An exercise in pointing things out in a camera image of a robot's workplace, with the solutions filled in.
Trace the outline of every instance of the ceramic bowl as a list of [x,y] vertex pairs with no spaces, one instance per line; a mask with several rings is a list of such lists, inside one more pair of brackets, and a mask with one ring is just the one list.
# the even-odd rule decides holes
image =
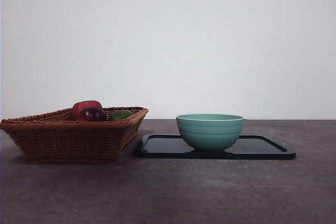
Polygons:
[[244,118],[239,115],[187,114],[176,117],[183,140],[197,151],[223,151],[232,146],[242,132]]

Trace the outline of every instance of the table surface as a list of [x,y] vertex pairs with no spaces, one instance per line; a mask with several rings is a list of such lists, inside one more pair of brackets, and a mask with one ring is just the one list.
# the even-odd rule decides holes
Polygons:
[[144,120],[110,164],[30,164],[1,137],[1,223],[336,223],[336,120],[246,120],[296,159],[149,159],[146,134],[178,134],[175,120]]

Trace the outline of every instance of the wicker basket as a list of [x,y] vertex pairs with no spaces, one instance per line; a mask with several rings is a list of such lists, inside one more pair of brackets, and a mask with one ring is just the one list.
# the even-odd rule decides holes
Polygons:
[[133,140],[148,110],[142,107],[103,108],[105,113],[130,110],[126,119],[105,122],[71,121],[71,108],[41,115],[2,120],[4,130],[32,163],[109,163]]

